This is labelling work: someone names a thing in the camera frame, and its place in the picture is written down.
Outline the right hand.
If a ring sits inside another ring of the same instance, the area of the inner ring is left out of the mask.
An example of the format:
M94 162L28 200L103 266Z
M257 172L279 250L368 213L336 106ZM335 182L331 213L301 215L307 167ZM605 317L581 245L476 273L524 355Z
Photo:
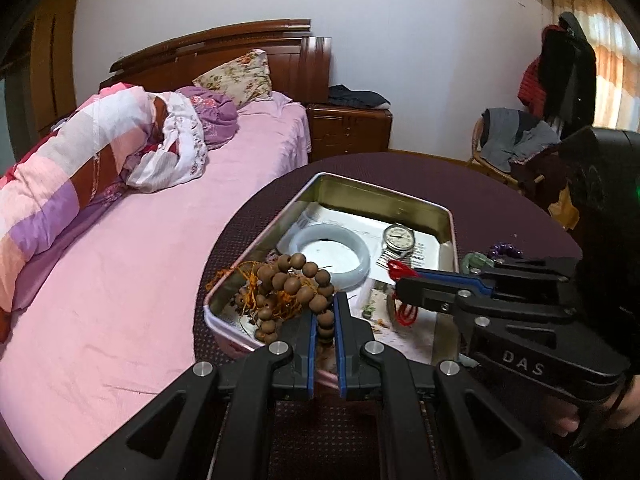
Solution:
M639 418L639 376L632 378L625 395L615 393L607 401L589 408L578 408L566 401L549 398L544 402L544 420L560 437L574 434L587 422L605 429L629 427Z

